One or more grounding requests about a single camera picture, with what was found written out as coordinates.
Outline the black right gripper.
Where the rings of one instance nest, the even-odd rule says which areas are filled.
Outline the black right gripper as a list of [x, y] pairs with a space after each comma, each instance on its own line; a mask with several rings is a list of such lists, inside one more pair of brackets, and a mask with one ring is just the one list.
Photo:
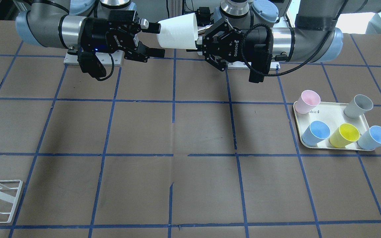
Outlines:
[[165, 49], [141, 44], [136, 36], [141, 31], [160, 34], [161, 24], [139, 18], [135, 10], [112, 10], [107, 19], [87, 17], [80, 27], [78, 57], [85, 52], [92, 55], [121, 50], [127, 60], [145, 62], [150, 57], [164, 58]]

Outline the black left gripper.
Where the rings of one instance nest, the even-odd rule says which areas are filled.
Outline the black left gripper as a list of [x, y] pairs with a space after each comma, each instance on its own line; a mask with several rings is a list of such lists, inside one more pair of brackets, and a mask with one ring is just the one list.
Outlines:
[[228, 18], [221, 18], [211, 26], [197, 30], [202, 36], [202, 46], [186, 49], [196, 52], [220, 71], [228, 63], [243, 62], [250, 70], [268, 72], [273, 54], [273, 32], [266, 24], [256, 24], [249, 29], [233, 27]]

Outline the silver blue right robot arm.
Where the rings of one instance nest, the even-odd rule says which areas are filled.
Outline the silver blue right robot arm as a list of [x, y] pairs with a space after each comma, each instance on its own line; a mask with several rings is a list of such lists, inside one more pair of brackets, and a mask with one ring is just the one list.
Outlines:
[[16, 30], [30, 45], [69, 49], [85, 54], [122, 51], [127, 60], [163, 58], [165, 50], [150, 48], [140, 32], [159, 34], [161, 25], [139, 17], [131, 0], [29, 0], [30, 9], [16, 18]]

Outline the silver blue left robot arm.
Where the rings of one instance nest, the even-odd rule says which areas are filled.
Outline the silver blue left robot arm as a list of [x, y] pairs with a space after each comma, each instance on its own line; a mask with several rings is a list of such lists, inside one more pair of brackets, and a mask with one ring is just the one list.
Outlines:
[[334, 60], [343, 47], [343, 34], [336, 27], [341, 14], [381, 12], [381, 0], [302, 0], [295, 26], [276, 28], [257, 15], [247, 0], [223, 0], [220, 19], [196, 42], [196, 51], [220, 71], [227, 63], [244, 62], [251, 73], [268, 76], [270, 63]]

